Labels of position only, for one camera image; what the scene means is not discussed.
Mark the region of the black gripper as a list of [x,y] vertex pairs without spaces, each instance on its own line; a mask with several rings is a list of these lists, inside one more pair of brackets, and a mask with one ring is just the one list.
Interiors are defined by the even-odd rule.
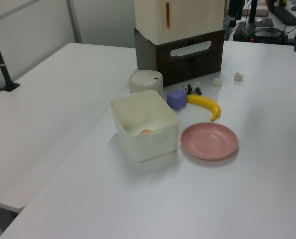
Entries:
[[229,0],[229,27],[236,26],[236,19],[241,19],[244,7],[244,0]]

